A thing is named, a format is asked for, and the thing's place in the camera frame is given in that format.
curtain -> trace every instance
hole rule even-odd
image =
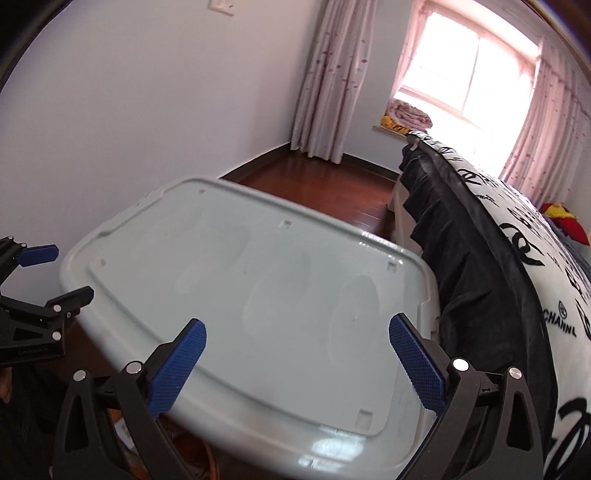
[[[564,202],[591,135],[589,87],[578,67],[542,47],[530,109],[500,178],[536,207]]]
[[[407,74],[414,54],[417,52],[418,44],[425,31],[425,25],[427,25],[427,19],[430,15],[431,10],[426,8],[425,0],[413,0],[407,32],[404,37],[404,44],[402,45],[402,53],[400,54],[398,67],[396,68],[394,87],[392,88],[392,95],[390,97],[394,97],[394,94],[402,86],[404,76]]]
[[[291,149],[340,163],[369,61],[377,0],[329,0],[300,93]]]

hand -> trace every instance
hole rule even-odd
[[[9,403],[11,395],[12,368],[0,368],[0,398],[4,403]]]

wooden floor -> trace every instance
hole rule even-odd
[[[389,239],[394,182],[357,166],[287,152],[238,183],[299,203]]]

dark baseboard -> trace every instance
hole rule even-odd
[[[380,165],[376,165],[375,163],[371,163],[367,160],[354,157],[353,155],[349,155],[348,153],[343,154],[342,163],[348,163],[349,165],[361,168],[362,170],[370,171],[371,173],[375,173],[380,177],[384,177],[385,179],[392,181],[396,181],[397,178],[400,176],[400,174],[395,171],[389,170],[385,167],[381,167]]]
[[[257,170],[267,166],[269,163],[272,163],[278,158],[284,156],[289,151],[290,145],[289,143],[286,143],[285,145],[274,148],[267,153],[263,153],[263,155],[260,157],[254,158],[253,160],[246,162],[244,165],[240,165],[238,168],[234,168],[234,170],[229,171],[221,178],[223,180],[239,182],[245,177],[248,177],[251,173],[256,172]]]

light switch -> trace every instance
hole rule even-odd
[[[209,9],[215,12],[220,12],[226,15],[234,15],[234,1],[233,0],[210,0]]]

